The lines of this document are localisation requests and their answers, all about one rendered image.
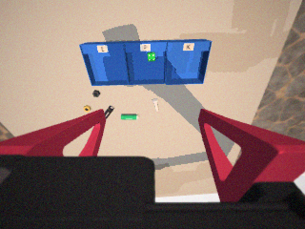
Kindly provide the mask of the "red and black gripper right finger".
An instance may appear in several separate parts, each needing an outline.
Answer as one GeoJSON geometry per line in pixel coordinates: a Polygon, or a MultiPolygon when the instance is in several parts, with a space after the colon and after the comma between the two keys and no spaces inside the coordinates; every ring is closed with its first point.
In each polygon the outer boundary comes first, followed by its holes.
{"type": "Polygon", "coordinates": [[[260,181],[294,181],[305,173],[305,141],[201,109],[198,123],[220,202],[238,202],[260,181]],[[211,127],[235,142],[233,165],[211,127]]]}

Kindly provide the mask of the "small yellow hex nut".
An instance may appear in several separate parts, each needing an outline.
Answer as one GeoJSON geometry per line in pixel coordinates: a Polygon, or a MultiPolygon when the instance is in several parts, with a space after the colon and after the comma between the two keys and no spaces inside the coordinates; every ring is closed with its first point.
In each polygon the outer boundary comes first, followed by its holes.
{"type": "Polygon", "coordinates": [[[90,107],[90,106],[85,106],[85,107],[84,107],[84,111],[85,111],[85,112],[89,112],[90,110],[91,110],[91,107],[90,107]]]}

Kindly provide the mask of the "blue rack of three bins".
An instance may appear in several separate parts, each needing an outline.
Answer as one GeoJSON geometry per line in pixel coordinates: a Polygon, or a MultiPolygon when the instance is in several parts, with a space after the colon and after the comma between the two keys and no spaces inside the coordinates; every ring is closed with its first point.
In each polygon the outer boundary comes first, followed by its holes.
{"type": "Polygon", "coordinates": [[[92,86],[203,84],[212,41],[207,39],[80,44],[92,86]],[[148,52],[155,61],[148,62],[148,52]]]}

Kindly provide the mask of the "dark grey hex nut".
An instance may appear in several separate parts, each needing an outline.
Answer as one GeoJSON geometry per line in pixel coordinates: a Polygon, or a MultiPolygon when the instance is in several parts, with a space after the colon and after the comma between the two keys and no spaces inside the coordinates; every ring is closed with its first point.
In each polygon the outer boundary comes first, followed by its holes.
{"type": "Polygon", "coordinates": [[[92,95],[93,95],[94,97],[98,97],[98,96],[100,95],[100,92],[97,91],[97,90],[94,90],[93,93],[92,93],[92,95]]]}

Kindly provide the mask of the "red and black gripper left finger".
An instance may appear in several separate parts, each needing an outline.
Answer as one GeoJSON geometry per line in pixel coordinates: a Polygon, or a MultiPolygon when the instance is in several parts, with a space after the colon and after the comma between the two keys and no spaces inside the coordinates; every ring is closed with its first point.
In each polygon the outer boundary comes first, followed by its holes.
{"type": "Polygon", "coordinates": [[[106,124],[103,109],[50,127],[0,141],[0,155],[63,156],[70,142],[93,127],[79,156],[97,156],[106,124]]]}

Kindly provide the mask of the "green die with white pips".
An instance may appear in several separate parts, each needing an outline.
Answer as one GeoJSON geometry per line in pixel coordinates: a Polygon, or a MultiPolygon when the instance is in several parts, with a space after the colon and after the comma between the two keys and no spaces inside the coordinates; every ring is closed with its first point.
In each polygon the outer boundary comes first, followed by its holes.
{"type": "Polygon", "coordinates": [[[148,52],[148,62],[155,61],[155,52],[148,52]]]}

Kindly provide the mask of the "grey bolt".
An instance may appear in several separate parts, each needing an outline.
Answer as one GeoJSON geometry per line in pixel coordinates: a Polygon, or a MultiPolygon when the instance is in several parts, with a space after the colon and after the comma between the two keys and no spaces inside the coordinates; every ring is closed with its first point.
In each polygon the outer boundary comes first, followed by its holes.
{"type": "Polygon", "coordinates": [[[158,111],[158,106],[157,106],[158,99],[155,98],[152,100],[152,102],[154,103],[155,110],[158,111]]]}

